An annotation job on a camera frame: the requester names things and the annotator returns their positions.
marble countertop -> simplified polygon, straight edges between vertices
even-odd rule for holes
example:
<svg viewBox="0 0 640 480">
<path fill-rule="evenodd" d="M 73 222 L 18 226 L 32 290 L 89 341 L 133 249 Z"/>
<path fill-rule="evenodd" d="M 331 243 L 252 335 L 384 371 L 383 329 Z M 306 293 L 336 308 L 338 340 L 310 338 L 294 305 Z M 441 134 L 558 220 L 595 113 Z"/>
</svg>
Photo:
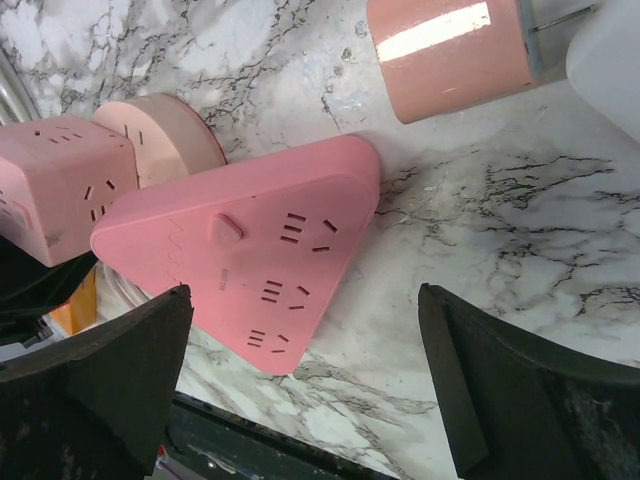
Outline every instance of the marble countertop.
<svg viewBox="0 0 640 480">
<path fill-rule="evenodd" d="M 565 81 L 401 125 L 365 4 L 4 0 L 0 41 L 45 116 L 161 91 L 199 111 L 230 161 L 369 139 L 378 213 L 299 368 L 261 374 L 193 329 L 178 389 L 388 474 L 453 479 L 420 284 L 640 366 L 640 146 Z M 562 35 L 545 37 L 548 59 Z"/>
</svg>

pink plastic toy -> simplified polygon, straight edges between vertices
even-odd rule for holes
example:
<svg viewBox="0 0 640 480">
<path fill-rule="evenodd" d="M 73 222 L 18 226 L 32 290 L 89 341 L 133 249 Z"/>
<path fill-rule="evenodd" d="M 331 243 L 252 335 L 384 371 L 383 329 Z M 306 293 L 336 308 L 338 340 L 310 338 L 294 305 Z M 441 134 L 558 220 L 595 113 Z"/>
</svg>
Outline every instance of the pink plastic toy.
<svg viewBox="0 0 640 480">
<path fill-rule="evenodd" d="M 375 211 L 379 168 L 354 136 L 221 167 L 120 197 L 91 246 L 154 295 L 188 284 L 195 325 L 288 374 Z"/>
<path fill-rule="evenodd" d="M 87 252 L 111 202 L 137 188 L 131 142 L 89 120 L 0 128 L 0 235 L 49 267 Z"/>
</svg>

metal pin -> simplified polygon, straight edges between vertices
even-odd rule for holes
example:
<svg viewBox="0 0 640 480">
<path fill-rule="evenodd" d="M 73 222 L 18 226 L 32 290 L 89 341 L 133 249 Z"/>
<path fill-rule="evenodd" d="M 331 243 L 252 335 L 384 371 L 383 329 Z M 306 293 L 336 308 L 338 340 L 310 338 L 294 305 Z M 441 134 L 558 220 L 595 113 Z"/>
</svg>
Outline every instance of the metal pin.
<svg viewBox="0 0 640 480">
<path fill-rule="evenodd" d="M 542 30 L 546 30 L 547 28 L 555 27 L 559 23 L 568 22 L 569 20 L 573 20 L 574 18 L 578 18 L 578 17 L 581 17 L 583 15 L 587 15 L 589 13 L 593 13 L 596 10 L 597 10 L 597 6 L 596 5 L 591 5 L 590 7 L 582 8 L 580 10 L 577 10 L 577 11 L 573 12 L 573 13 L 565 15 L 564 17 L 556 18 L 555 20 L 547 22 L 547 23 L 545 23 L 543 25 L 540 25 L 538 27 L 534 27 L 534 28 L 531 29 L 531 31 L 534 32 L 534 33 L 538 33 L 538 32 L 540 32 Z"/>
</svg>

yellow object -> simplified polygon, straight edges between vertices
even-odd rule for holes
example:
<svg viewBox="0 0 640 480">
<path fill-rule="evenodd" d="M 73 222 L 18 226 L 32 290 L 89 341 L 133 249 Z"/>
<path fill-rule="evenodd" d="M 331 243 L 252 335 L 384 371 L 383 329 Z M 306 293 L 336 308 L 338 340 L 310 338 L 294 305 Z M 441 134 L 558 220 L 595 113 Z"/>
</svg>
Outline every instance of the yellow object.
<svg viewBox="0 0 640 480">
<path fill-rule="evenodd" d="M 78 289 L 63 306 L 51 312 L 51 316 L 69 335 L 96 323 L 98 302 L 96 299 L 96 269 L 82 281 Z"/>
</svg>

white marble table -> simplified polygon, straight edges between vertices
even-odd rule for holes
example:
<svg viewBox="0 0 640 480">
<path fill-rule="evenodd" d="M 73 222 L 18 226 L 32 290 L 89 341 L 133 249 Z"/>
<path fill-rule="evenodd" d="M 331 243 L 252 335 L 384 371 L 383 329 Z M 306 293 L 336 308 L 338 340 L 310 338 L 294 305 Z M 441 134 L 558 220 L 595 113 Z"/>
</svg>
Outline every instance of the white marble table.
<svg viewBox="0 0 640 480">
<path fill-rule="evenodd" d="M 550 3 L 538 2 L 541 20 Z M 452 479 L 420 284 L 640 366 L 640 146 L 566 82 L 402 126 L 364 8 L 4 0 L 0 39 L 45 115 L 163 91 L 202 114 L 230 161 L 339 133 L 371 140 L 378 215 L 300 367 L 269 377 L 194 329 L 178 389 L 382 472 Z M 545 37 L 547 59 L 570 28 Z M 123 309 L 109 297 L 101 308 Z"/>
</svg>

